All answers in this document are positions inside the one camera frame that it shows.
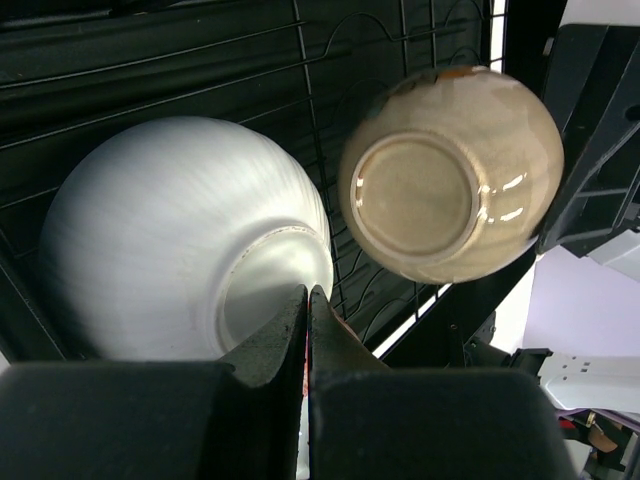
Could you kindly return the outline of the white bowl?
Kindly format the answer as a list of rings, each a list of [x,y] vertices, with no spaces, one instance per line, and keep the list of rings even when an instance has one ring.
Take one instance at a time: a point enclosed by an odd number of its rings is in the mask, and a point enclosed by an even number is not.
[[[91,151],[47,212],[41,279],[79,349],[217,359],[299,287],[330,292],[329,222],[284,149],[244,126],[169,117]]]

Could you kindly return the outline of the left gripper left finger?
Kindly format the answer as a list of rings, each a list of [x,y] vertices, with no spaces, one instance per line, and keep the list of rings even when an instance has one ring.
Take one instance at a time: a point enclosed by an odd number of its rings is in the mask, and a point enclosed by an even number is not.
[[[217,361],[25,362],[1,376],[5,479],[292,479],[308,292]]]

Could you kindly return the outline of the beige round bowl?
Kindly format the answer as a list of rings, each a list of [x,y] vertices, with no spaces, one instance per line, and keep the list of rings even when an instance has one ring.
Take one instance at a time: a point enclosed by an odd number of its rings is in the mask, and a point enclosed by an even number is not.
[[[564,149],[542,100],[483,66],[416,73],[385,91],[345,143],[343,219],[376,262],[409,280],[492,274],[536,242]]]

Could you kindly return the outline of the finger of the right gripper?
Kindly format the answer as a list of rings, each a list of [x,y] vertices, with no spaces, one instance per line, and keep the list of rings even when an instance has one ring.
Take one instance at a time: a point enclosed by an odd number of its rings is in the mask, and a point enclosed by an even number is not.
[[[639,30],[568,24],[551,51],[543,102],[561,133],[564,172],[536,250],[582,257],[639,228]]]

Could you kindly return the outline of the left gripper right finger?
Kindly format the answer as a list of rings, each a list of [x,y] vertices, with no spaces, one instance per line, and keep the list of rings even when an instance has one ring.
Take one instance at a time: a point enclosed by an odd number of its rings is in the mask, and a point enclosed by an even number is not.
[[[391,369],[309,300],[313,479],[575,479],[554,409],[509,369]]]

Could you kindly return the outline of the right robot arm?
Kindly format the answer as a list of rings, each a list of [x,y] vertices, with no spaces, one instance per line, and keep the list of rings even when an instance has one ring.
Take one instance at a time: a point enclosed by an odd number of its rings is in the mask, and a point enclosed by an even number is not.
[[[639,29],[570,23],[551,51],[543,101],[565,149],[562,185],[536,244],[588,257],[616,278],[639,281]],[[639,357],[482,350],[497,364],[535,374],[556,409],[589,410],[593,425],[622,441],[624,478],[639,476]],[[622,424],[623,430],[615,426]]]

